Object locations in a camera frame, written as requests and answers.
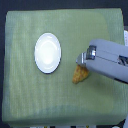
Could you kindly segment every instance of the yellow food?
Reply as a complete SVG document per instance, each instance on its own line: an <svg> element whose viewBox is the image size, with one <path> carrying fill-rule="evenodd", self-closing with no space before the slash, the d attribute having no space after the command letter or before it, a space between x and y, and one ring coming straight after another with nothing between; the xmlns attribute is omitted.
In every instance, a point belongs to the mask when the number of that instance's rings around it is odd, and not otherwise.
<svg viewBox="0 0 128 128"><path fill-rule="evenodd" d="M76 66L74 71L72 82L77 84L80 81L83 81L89 74L89 71L86 67Z"/></svg>

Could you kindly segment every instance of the white plate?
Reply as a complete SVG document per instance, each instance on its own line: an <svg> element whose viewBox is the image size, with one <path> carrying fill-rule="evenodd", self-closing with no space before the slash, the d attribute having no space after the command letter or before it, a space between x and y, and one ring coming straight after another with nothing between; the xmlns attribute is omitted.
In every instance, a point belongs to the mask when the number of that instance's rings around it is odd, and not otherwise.
<svg viewBox="0 0 128 128"><path fill-rule="evenodd" d="M59 65L61 47L58 39L51 33L39 37L35 46L35 62L44 73L53 72Z"/></svg>

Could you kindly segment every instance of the green table surface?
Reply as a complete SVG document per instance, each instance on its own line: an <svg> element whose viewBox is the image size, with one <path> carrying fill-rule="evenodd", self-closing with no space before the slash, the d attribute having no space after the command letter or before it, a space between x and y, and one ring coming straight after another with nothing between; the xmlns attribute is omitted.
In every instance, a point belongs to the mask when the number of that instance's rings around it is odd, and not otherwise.
<svg viewBox="0 0 128 128"><path fill-rule="evenodd" d="M44 74L34 48L44 33L53 33L61 62ZM116 124L128 112L128 85L90 73L72 83L77 56L92 39L124 45L120 9L10 11L5 26L2 119L10 126Z"/></svg>

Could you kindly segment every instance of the green tablecloth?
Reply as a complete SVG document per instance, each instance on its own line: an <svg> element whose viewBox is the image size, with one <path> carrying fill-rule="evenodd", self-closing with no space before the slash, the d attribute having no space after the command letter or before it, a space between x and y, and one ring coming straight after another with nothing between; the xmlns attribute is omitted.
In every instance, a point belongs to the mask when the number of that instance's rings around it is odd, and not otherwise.
<svg viewBox="0 0 128 128"><path fill-rule="evenodd" d="M77 56L92 39L124 44L120 9L10 11L6 17L2 118L11 126L116 124L128 111L128 86L91 73L75 85ZM43 74L34 61L38 38L53 33L62 57Z"/></svg>

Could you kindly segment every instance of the dark background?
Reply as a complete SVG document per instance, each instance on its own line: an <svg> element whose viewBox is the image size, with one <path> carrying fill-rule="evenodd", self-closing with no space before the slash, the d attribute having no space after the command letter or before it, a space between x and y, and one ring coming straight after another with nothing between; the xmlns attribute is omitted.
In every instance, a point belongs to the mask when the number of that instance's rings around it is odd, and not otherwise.
<svg viewBox="0 0 128 128"><path fill-rule="evenodd" d="M124 18L124 26L128 26L128 0L0 0L0 128L9 128L8 125L2 123L6 13L10 10L90 8L121 8Z"/></svg>

